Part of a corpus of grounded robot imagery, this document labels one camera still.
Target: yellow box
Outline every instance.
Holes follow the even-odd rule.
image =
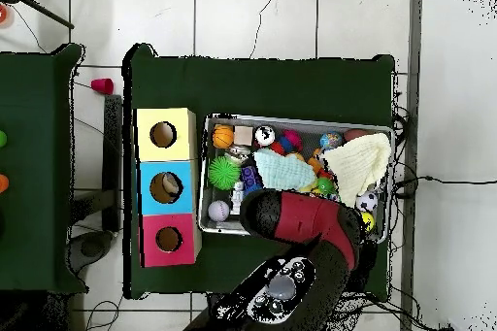
[[[137,109],[140,161],[186,161],[197,158],[195,114],[189,109]]]

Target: blue box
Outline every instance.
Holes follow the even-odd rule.
[[[165,162],[142,162],[140,171],[140,193],[142,194],[142,215],[176,215],[193,213],[196,206],[195,171],[196,160],[191,161],[165,161]],[[178,199],[173,203],[162,204],[156,201],[150,194],[150,183],[159,173],[172,173],[182,184],[182,191]]]

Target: yellow ball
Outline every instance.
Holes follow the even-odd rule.
[[[375,226],[375,219],[369,213],[361,213],[362,220],[366,224],[366,232],[369,233]]]

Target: blue ball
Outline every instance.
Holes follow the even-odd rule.
[[[328,134],[323,134],[319,140],[319,143],[324,149],[335,149],[336,147],[342,145],[342,141],[342,134],[336,131],[331,131]]]

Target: light blue cloth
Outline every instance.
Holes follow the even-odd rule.
[[[283,157],[271,149],[260,149],[253,158],[264,188],[298,190],[315,181],[313,167],[295,155]]]

